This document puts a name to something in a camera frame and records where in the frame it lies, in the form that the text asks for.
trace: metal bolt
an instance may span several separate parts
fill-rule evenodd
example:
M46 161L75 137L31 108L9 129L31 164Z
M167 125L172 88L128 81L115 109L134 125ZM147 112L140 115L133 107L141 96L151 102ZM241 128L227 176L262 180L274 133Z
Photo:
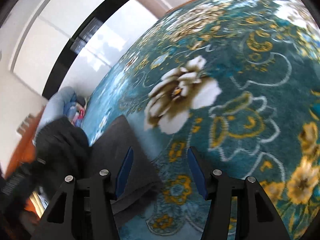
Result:
M251 183L254 183L254 182L256 182L256 178L252 177L252 176L249 176L248 177L248 181L251 182Z
M65 181L66 183L70 183L71 181L73 181L73 176L71 176L71 175L66 176L66 177L64 178L64 181Z
M216 175L216 176L220 176L220 175L222 174L222 171L220 171L220 170L214 170L212 173L213 173L214 175Z
M101 170L101 171L99 172L99 174L100 174L101 176L106 176L106 175L109 174L109 171L108 171L108 170Z

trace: dark gray fabric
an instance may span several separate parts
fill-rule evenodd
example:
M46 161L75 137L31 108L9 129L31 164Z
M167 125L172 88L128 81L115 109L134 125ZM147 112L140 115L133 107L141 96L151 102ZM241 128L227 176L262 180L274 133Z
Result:
M127 208L142 196L145 199L146 192L158 192L162 186L156 169L142 151L127 119L123 115L116 118L103 135L92 145L91 156L84 169L84 176L87 178L102 169L107 169L111 172L111 180L115 182L129 147L132 147L134 151L134 160L128 182L122 196L111 203L116 220L118 220L116 214L119 212L121 213L119 216L122 218L131 217L133 215L132 212L136 212L137 209ZM139 210L143 206L142 202L149 203L150 201L147 199L139 201Z

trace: light blue cloth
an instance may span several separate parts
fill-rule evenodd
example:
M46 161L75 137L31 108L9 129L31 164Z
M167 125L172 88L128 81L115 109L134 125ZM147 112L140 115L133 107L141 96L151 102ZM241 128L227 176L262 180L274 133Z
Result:
M58 119L64 115L64 108L70 102L75 102L77 99L76 92L72 87L61 88L55 93L47 103L41 120L38 124L33 144L36 145L36 137L39 131L48 123Z

